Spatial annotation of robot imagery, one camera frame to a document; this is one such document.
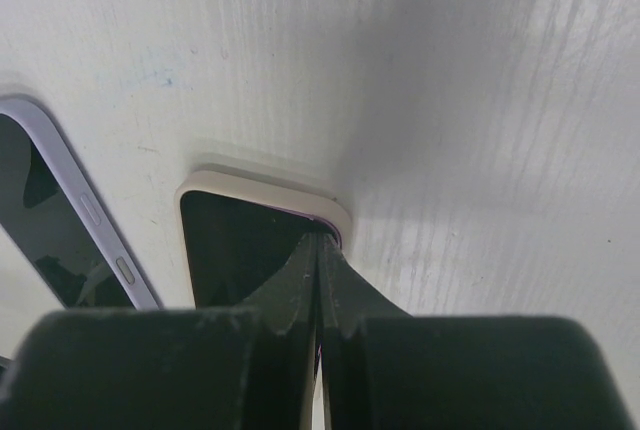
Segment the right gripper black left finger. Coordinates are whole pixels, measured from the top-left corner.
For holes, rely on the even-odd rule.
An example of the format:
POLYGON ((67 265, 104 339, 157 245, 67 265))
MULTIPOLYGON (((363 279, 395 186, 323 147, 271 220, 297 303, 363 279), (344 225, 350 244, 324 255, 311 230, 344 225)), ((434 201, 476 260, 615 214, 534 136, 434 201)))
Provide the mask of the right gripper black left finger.
POLYGON ((44 316, 2 376, 2 427, 310 428, 317 249, 230 307, 44 316))

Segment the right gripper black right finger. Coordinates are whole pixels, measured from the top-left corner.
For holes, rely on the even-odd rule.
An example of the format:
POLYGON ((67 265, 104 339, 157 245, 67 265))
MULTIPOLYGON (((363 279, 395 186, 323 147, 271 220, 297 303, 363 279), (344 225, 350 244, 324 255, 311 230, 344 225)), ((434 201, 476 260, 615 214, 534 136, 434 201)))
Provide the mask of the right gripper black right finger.
POLYGON ((331 429, 630 429, 601 351, 551 316, 412 316, 317 241, 331 429))

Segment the black phone pink edge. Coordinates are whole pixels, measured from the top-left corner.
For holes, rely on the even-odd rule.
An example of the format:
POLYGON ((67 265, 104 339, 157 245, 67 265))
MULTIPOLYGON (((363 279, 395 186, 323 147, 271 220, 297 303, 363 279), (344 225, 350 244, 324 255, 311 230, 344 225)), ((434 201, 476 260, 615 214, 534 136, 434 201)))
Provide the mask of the black phone pink edge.
POLYGON ((339 237, 315 217, 189 190, 179 198, 195 306, 235 305, 280 270, 307 233, 339 237))

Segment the beige clear phone case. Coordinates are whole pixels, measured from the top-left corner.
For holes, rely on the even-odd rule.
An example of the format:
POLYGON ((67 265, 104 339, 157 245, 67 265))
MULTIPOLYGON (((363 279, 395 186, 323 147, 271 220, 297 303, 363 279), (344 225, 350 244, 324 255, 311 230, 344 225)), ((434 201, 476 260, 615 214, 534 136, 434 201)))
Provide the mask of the beige clear phone case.
POLYGON ((309 218, 315 217, 337 230, 339 233, 338 238, 328 234, 325 235, 330 236, 338 248, 347 251, 351 246, 352 218, 347 210, 335 199, 303 187, 293 187, 286 182, 268 182, 248 175, 233 175, 220 170, 201 169, 188 176, 175 194, 175 208, 180 228, 182 253, 188 271, 189 267, 184 248, 183 228, 178 205, 179 198, 189 190, 232 197, 301 214, 309 218))

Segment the lavender phone case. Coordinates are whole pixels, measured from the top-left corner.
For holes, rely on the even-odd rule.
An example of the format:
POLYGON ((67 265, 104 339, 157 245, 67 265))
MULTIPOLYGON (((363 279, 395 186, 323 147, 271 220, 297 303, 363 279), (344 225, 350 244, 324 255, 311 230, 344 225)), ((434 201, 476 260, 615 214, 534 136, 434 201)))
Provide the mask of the lavender phone case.
MULTIPOLYGON (((1 117, 3 115, 16 121, 26 131, 134 304, 132 308, 143 310, 161 308, 160 299, 148 283, 144 272, 139 269, 108 212, 84 175, 81 165, 48 113, 33 100, 20 96, 6 96, 1 100, 1 117)), ((37 274, 39 281, 61 304, 35 268, 31 264, 30 266, 37 274)))

